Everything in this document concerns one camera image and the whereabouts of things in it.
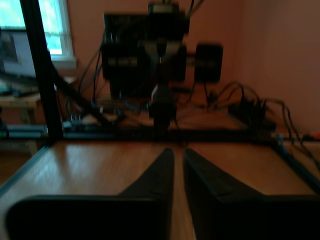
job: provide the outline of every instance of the computer monitor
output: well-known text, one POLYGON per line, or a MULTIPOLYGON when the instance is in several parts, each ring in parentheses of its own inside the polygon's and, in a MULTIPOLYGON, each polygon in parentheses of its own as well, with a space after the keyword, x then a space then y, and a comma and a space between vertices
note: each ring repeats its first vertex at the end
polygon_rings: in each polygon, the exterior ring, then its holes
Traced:
POLYGON ((0 30, 0 79, 29 85, 37 84, 25 30, 0 30))

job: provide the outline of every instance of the wooden floor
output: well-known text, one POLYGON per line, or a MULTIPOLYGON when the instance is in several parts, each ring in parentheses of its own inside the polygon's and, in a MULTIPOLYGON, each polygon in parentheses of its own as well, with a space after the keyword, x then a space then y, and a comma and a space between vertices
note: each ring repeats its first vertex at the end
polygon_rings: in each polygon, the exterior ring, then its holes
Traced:
POLYGON ((0 186, 31 158, 30 153, 0 150, 0 186))

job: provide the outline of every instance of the wooden table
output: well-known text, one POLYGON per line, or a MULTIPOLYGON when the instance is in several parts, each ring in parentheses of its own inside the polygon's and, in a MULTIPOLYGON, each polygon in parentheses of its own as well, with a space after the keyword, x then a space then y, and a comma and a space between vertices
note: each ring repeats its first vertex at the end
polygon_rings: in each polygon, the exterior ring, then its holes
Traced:
MULTIPOLYGON (((174 149, 175 157, 171 239, 195 239, 184 191, 183 148, 173 143, 102 141, 60 141, 41 155, 0 196, 0 239, 8 239, 4 217, 17 201, 33 195, 116 195, 135 181, 166 147, 174 149)), ((314 194, 268 147, 234 143, 190 143, 189 147, 263 194, 314 194)), ((309 147, 319 158, 320 146, 309 147)), ((299 159, 320 178, 309 159, 299 159)))
MULTIPOLYGON (((76 77, 65 77, 64 80, 68 84, 73 84, 77 78, 76 77)), ((0 85, 12 85, 13 88, 25 88, 25 86, 21 84, 11 84, 10 82, 6 82, 0 80, 0 85)), ((28 96, 16 97, 13 95, 8 96, 0 96, 0 108, 3 109, 19 109, 20 110, 20 118, 23 124, 25 125, 35 125, 36 117, 35 111, 38 108, 42 108, 40 93, 35 93, 28 96)), ((35 141, 27 141, 26 145, 31 153, 34 155, 39 150, 39 143, 35 141)))

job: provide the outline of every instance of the electronic component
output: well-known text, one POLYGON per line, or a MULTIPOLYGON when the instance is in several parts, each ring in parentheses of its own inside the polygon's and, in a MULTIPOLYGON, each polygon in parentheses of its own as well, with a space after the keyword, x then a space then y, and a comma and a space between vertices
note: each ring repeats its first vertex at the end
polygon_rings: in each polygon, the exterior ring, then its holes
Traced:
POLYGON ((194 80, 217 83, 221 76, 223 47, 219 44, 198 44, 195 50, 194 80))
POLYGON ((266 103, 259 100, 255 103, 254 100, 242 97, 240 103, 228 106, 228 112, 249 128, 274 131, 277 126, 274 121, 266 118, 266 103))

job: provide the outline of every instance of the pink wall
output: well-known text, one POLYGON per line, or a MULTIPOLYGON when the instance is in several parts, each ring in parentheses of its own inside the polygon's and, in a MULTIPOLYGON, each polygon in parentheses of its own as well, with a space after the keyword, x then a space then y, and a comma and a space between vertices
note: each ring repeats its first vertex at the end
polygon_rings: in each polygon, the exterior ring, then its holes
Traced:
MULTIPOLYGON (((68 0, 73 49, 78 59, 76 75, 81 75, 92 54, 99 47, 104 31, 103 13, 147 13, 148 2, 150 0, 68 0)), ((180 8, 187 10, 191 0, 178 2, 180 8)), ((189 51, 195 51, 198 42, 223 44, 222 81, 230 81, 234 76, 243 2, 243 0, 205 0, 192 16, 190 34, 185 38, 189 51)), ((188 79, 193 79, 192 71, 188 73, 188 79)))
POLYGON ((246 0, 234 75, 283 99, 308 131, 320 130, 319 9, 319 0, 246 0))

